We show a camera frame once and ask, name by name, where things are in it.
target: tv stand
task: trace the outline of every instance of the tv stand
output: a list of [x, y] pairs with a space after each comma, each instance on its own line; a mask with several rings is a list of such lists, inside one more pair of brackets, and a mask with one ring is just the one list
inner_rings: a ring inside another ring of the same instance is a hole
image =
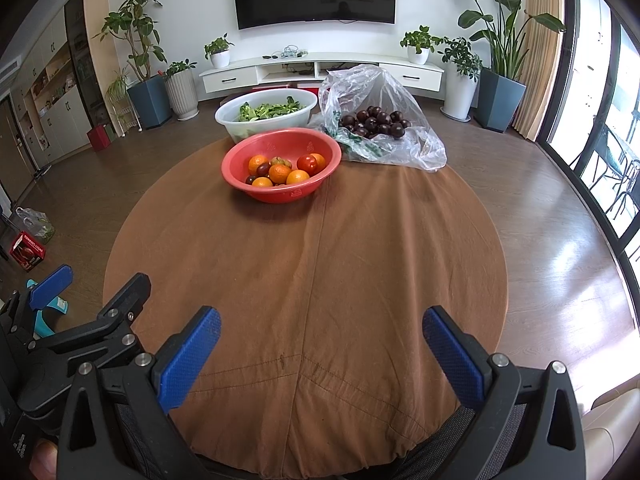
[[440, 89], [444, 72], [434, 64], [416, 65], [404, 57], [354, 52], [309, 52], [304, 57], [290, 59], [264, 59], [263, 57], [239, 59], [224, 68], [202, 72], [200, 77], [207, 93], [211, 93], [261, 84], [293, 81], [321, 82], [331, 70], [343, 70], [362, 63], [385, 68], [408, 88], [434, 92]]

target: blue gripper pad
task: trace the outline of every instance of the blue gripper pad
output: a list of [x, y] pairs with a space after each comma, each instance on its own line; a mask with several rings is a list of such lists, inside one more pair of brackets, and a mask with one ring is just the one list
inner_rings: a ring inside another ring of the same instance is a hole
[[156, 354], [152, 381], [165, 413], [179, 408], [220, 338], [222, 322], [215, 308], [203, 306], [179, 334]]
[[434, 307], [424, 313], [422, 334], [460, 404], [476, 412], [481, 410], [484, 405], [482, 374]]
[[71, 285], [74, 272], [68, 265], [61, 265], [49, 276], [31, 289], [29, 306], [32, 310], [42, 310], [51, 300], [59, 296], [63, 290]]

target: blue planter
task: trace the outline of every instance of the blue planter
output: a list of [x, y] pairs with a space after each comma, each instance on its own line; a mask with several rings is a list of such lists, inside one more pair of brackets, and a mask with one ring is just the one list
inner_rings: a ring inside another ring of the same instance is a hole
[[169, 97], [161, 75], [127, 89], [145, 130], [161, 126], [172, 115]]
[[487, 130], [504, 132], [526, 89], [526, 86], [517, 81], [483, 68], [478, 91], [478, 110], [474, 115], [476, 121]]

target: orange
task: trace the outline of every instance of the orange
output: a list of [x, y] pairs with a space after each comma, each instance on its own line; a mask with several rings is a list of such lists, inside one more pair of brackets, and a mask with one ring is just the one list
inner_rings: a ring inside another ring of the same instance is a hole
[[252, 158], [249, 159], [249, 174], [250, 175], [255, 175], [258, 166], [260, 166], [261, 164], [264, 164], [265, 162], [268, 162], [269, 159], [267, 157], [265, 157], [264, 155], [254, 155], [252, 156]]
[[275, 164], [269, 168], [269, 178], [274, 184], [285, 184], [289, 173], [291, 168], [287, 168], [284, 164]]
[[287, 177], [287, 184], [299, 184], [300, 182], [311, 178], [306, 171], [294, 170]]
[[320, 173], [324, 168], [326, 168], [326, 160], [324, 160], [324, 156], [320, 155], [320, 153], [309, 153], [315, 160], [318, 161], [318, 172]]
[[259, 176], [251, 185], [255, 187], [273, 187], [273, 182], [265, 176]]

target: stitching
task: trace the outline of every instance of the stitching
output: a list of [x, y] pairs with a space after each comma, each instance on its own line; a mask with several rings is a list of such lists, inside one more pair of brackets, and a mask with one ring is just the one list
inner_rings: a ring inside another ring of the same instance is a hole
[[[322, 220], [320, 222], [320, 231], [318, 235], [318, 246], [316, 247], [316, 257], [314, 259], [314, 268], [312, 271], [313, 279], [311, 280], [311, 287], [309, 288], [309, 298], [306, 302], [306, 314], [305, 314], [305, 326], [302, 331], [302, 348], [305, 347], [305, 337], [306, 337], [306, 322], [309, 319], [309, 308], [311, 306], [311, 296], [314, 291], [314, 282], [316, 280], [316, 267], [318, 266], [318, 253], [320, 252], [320, 240], [322, 239], [322, 228], [324, 227], [324, 217], [326, 215], [326, 203], [329, 198], [329, 193], [327, 190], [324, 192], [324, 204], [322, 206]], [[300, 364], [298, 365], [298, 380], [296, 381], [296, 387], [293, 390], [293, 397], [291, 397], [291, 410], [289, 412], [289, 423], [287, 424], [287, 436], [284, 439], [284, 448], [282, 449], [282, 465], [280, 467], [280, 476], [284, 476], [284, 459], [287, 454], [287, 444], [289, 443], [289, 434], [291, 432], [291, 419], [293, 418], [293, 405], [296, 399], [296, 394], [298, 393], [298, 384], [300, 383], [300, 370], [302, 370], [302, 359], [300, 359]]]
[[329, 395], [335, 397], [338, 400], [341, 400], [342, 402], [344, 402], [345, 404], [348, 404], [349, 406], [351, 406], [352, 408], [355, 408], [356, 410], [364, 413], [365, 415], [369, 415], [371, 418], [375, 418], [376, 420], [379, 420], [380, 422], [386, 424], [388, 426], [388, 428], [393, 431], [394, 433], [397, 433], [398, 435], [400, 435], [402, 438], [407, 439], [409, 442], [411, 442], [414, 446], [416, 446], [418, 443], [413, 440], [412, 438], [409, 438], [408, 436], [405, 436], [404, 434], [400, 433], [398, 430], [396, 430], [396, 428], [394, 428], [393, 426], [391, 426], [391, 424], [389, 424], [386, 420], [383, 420], [382, 418], [376, 417], [375, 415], [372, 415], [369, 412], [366, 412], [365, 410], [363, 410], [362, 408], [360, 408], [359, 406], [355, 406], [354, 404], [351, 404], [348, 400], [344, 400], [341, 397], [338, 397], [336, 394], [334, 394], [333, 392], [327, 390], [324, 386], [321, 386], [320, 384], [316, 383], [311, 377], [307, 377], [305, 374], [300, 373], [301, 376], [303, 376], [305, 379], [307, 379], [309, 382], [311, 382], [312, 384], [314, 384], [315, 386], [317, 386], [318, 388], [320, 388], [321, 390], [326, 391]]
[[219, 372], [212, 372], [210, 374], [200, 374], [199, 377], [209, 377], [209, 376], [212, 376], [212, 375], [225, 374], [227, 372], [235, 372], [236, 370], [244, 370], [245, 368], [252, 368], [252, 367], [255, 367], [255, 366], [266, 365], [266, 364], [269, 364], [269, 363], [280, 361], [281, 359], [289, 359], [289, 358], [292, 358], [292, 357], [298, 357], [299, 355], [302, 355], [302, 354], [293, 354], [293, 355], [280, 356], [280, 357], [276, 357], [275, 359], [271, 359], [269, 361], [263, 361], [261, 363], [256, 363], [255, 365], [240, 366], [238, 368], [230, 368], [229, 370], [220, 370]]
[[272, 377], [271, 379], [263, 379], [261, 381], [254, 381], [253, 383], [247, 383], [247, 384], [235, 384], [234, 386], [222, 386], [220, 388], [207, 388], [206, 390], [193, 390], [191, 392], [188, 393], [188, 395], [191, 394], [205, 394], [207, 392], [216, 392], [218, 390], [228, 390], [230, 388], [244, 388], [245, 386], [251, 386], [252, 384], [260, 384], [260, 383], [266, 383], [268, 381], [275, 381], [276, 379], [282, 379], [284, 377], [289, 377], [292, 375], [295, 375], [297, 372], [293, 372], [290, 374], [286, 374], [286, 375], [280, 375], [278, 377]]
[[320, 363], [316, 363], [315, 361], [309, 359], [306, 356], [302, 356], [303, 359], [306, 359], [307, 361], [309, 361], [310, 363], [313, 363], [316, 365], [316, 368], [320, 368], [322, 370], [324, 370], [325, 372], [327, 372], [329, 375], [332, 375], [333, 377], [337, 378], [338, 380], [342, 381], [345, 384], [348, 384], [351, 388], [354, 388], [355, 390], [358, 390], [360, 393], [365, 394], [366, 396], [371, 397], [371, 399], [373, 400], [378, 400], [379, 402], [382, 402], [383, 404], [386, 404], [387, 406], [389, 406], [390, 408], [393, 408], [394, 410], [396, 410], [396, 412], [400, 413], [401, 415], [404, 415], [406, 418], [408, 418], [409, 420], [412, 420], [413, 422], [415, 422], [418, 427], [424, 431], [424, 433], [427, 433], [426, 428], [420, 424], [420, 422], [418, 422], [417, 420], [415, 420], [411, 415], [409, 415], [408, 413], [403, 412], [402, 410], [400, 410], [400, 408], [398, 408], [397, 406], [390, 404], [389, 402], [386, 402], [386, 400], [383, 399], [379, 399], [373, 395], [371, 395], [369, 392], [366, 392], [364, 390], [361, 390], [359, 387], [355, 386], [354, 384], [351, 384], [350, 382], [344, 380], [342, 377], [337, 376], [336, 374], [334, 374], [333, 372], [327, 370], [326, 368], [323, 368], [322, 365]]

